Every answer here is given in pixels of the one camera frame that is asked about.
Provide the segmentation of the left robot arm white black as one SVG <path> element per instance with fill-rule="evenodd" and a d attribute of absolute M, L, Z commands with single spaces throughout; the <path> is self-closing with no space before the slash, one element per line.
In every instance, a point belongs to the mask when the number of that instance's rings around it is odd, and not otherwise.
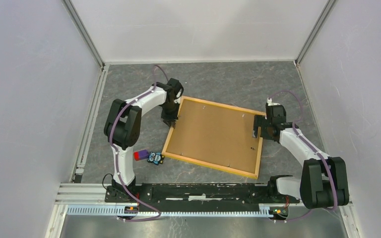
<path fill-rule="evenodd" d="M 114 168 L 112 186 L 124 202 L 136 196 L 133 171 L 133 147 L 139 139 L 142 117 L 155 107 L 161 107 L 161 119 L 168 127 L 176 125 L 184 88 L 179 80 L 170 78 L 166 84 L 155 82 L 149 89 L 127 100 L 112 102 L 104 126 L 104 134 L 113 151 Z"/>

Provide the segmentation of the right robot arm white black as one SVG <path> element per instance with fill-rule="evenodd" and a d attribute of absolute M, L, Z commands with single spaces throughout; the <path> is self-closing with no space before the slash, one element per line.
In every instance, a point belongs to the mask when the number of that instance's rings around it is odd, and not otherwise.
<path fill-rule="evenodd" d="M 287 121 L 286 110 L 278 103 L 266 103 L 266 114 L 254 117 L 253 137 L 271 140 L 287 149 L 302 166 L 300 179 L 272 176 L 267 197 L 280 202 L 287 195 L 302 200 L 308 209 L 335 209 L 349 203 L 345 161 L 313 145 L 298 126 Z"/>

